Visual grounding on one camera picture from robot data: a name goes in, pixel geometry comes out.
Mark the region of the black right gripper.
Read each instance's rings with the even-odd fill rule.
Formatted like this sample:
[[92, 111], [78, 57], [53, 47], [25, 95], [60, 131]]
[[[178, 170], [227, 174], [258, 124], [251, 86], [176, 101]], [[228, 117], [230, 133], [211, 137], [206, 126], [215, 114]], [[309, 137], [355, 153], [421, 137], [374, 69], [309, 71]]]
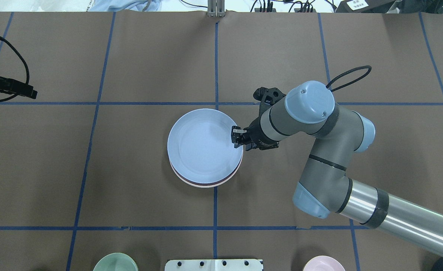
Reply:
[[261, 117], [267, 113], [271, 107], [284, 98], [286, 94], [278, 88], [260, 87], [253, 93], [253, 98], [260, 102], [259, 116], [253, 120], [248, 127], [241, 129], [239, 126], [232, 126], [231, 141], [234, 145], [245, 145], [245, 151], [259, 149], [261, 151], [276, 149], [279, 142], [270, 139], [262, 130]]

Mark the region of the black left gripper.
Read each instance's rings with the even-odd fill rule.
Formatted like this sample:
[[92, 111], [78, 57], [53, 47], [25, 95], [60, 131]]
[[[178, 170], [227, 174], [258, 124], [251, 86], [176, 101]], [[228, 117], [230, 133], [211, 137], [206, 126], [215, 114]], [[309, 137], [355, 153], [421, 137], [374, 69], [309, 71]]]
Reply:
[[30, 99], [36, 99], [38, 94], [38, 92], [34, 90], [33, 86], [25, 82], [20, 82], [16, 79], [5, 78], [2, 76], [0, 76], [0, 93], [14, 94]]

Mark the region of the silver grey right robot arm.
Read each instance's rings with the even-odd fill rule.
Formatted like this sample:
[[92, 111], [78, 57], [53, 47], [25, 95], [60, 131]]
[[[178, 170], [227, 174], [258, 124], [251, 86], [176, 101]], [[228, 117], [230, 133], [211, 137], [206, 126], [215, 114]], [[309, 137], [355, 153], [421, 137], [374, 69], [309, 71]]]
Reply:
[[299, 132], [316, 139], [293, 196], [297, 208], [321, 219], [340, 214], [443, 257], [442, 214], [346, 175], [353, 154], [366, 151], [375, 139], [371, 120], [338, 105], [318, 81], [288, 94], [259, 88], [253, 96], [261, 102], [259, 116], [246, 128], [232, 126], [235, 148], [275, 149]]

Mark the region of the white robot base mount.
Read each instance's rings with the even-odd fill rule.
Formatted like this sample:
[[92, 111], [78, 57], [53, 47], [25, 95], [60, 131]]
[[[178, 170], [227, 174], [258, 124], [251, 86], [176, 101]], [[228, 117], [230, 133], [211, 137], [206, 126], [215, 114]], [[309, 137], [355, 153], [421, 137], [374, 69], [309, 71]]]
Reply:
[[263, 271], [259, 259], [178, 259], [169, 260], [165, 271]]

